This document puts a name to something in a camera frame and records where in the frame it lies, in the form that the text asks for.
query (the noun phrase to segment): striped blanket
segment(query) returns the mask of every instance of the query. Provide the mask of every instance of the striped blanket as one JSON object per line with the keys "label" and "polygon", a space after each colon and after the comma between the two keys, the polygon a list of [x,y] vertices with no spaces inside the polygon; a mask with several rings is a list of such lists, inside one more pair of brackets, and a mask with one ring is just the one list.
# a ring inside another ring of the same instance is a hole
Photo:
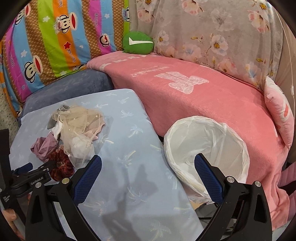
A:
{"label": "striped blanket", "polygon": [[128,31],[128,0],[32,0],[0,43],[0,81],[15,116],[32,93],[122,50]]}

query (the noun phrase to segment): green cushion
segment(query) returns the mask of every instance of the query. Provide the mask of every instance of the green cushion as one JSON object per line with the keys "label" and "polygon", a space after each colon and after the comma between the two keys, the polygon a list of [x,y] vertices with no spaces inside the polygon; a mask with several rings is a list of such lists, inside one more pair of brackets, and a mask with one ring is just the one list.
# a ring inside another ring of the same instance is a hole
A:
{"label": "green cushion", "polygon": [[122,46],[125,53],[150,54],[154,44],[152,38],[144,33],[129,32],[123,37]]}

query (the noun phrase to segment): pink pillow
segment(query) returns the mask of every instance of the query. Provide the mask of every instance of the pink pillow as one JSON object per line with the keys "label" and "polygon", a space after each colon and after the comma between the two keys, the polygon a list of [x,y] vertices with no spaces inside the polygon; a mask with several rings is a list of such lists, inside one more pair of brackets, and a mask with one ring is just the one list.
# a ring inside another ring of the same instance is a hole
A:
{"label": "pink pillow", "polygon": [[264,99],[285,145],[290,149],[294,137],[294,116],[286,96],[269,77],[265,80]]}

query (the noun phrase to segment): white plastic bag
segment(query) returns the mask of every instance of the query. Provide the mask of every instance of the white plastic bag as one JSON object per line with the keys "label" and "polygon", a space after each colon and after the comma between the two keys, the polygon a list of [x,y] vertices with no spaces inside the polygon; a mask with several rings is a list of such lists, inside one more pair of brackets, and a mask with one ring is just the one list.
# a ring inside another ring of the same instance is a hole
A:
{"label": "white plastic bag", "polygon": [[202,153],[225,176],[246,183],[250,158],[246,143],[225,123],[192,116],[176,121],[164,137],[167,161],[192,202],[213,203],[194,168],[194,158]]}

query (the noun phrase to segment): green stripe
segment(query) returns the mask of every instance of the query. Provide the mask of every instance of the green stripe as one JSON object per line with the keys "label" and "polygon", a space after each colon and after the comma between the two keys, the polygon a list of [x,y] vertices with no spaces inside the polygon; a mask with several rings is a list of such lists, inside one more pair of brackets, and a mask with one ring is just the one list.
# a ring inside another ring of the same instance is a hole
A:
{"label": "green stripe", "polygon": [[[43,18],[46,16],[50,19],[47,22],[43,22]],[[60,48],[57,35],[55,34],[55,18],[52,1],[38,1],[38,24],[52,71],[56,77],[60,77],[60,72],[69,68],[64,53]]]}
{"label": "green stripe", "polygon": [[[124,0],[124,8],[127,9],[129,6],[128,0]],[[123,23],[123,36],[129,32],[129,22]]]}

